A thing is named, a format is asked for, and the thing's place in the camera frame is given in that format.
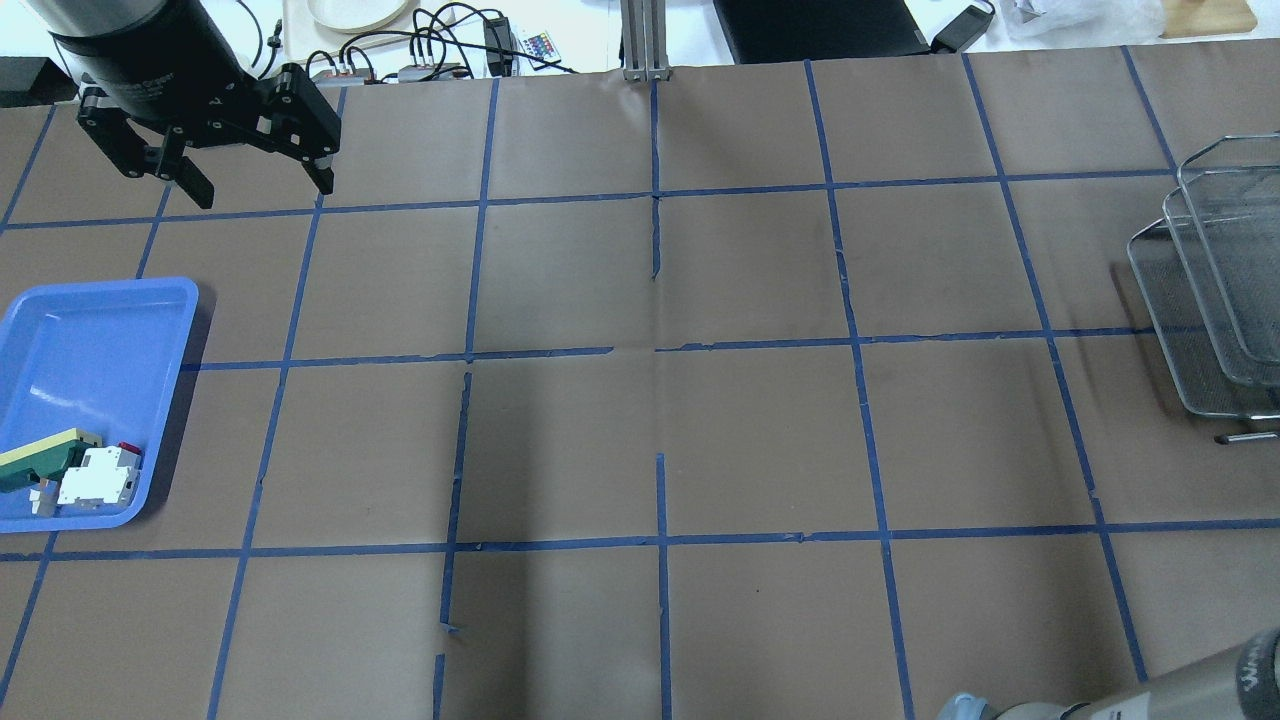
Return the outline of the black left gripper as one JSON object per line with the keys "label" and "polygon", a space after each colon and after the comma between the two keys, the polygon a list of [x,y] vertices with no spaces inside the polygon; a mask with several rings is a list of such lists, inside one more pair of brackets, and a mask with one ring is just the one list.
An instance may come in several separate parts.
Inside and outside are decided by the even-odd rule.
{"label": "black left gripper", "polygon": [[[55,45],[92,79],[77,123],[122,176],[172,182],[210,209],[214,184],[186,146],[247,143],[296,160],[319,193],[334,192],[335,108],[296,63],[251,78],[201,3],[50,1],[47,22]],[[147,143],[136,126],[161,143]]]}

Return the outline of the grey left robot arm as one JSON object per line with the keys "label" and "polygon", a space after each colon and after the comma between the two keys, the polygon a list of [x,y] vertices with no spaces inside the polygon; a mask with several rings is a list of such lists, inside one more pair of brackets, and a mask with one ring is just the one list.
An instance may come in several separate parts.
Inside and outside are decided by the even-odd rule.
{"label": "grey left robot arm", "polygon": [[340,118],[305,68],[246,70],[198,1],[35,1],[55,45],[90,74],[79,127],[125,177],[172,182],[210,209],[212,182],[188,149],[248,145],[334,190]]}

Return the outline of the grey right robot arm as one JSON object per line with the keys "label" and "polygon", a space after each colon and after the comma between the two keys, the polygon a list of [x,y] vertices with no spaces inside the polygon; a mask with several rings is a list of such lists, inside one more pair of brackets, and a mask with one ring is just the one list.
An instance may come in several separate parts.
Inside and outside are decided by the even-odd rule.
{"label": "grey right robot arm", "polygon": [[1277,719],[1279,629],[1102,700],[1055,705],[1027,702],[996,708],[960,693],[938,719]]}

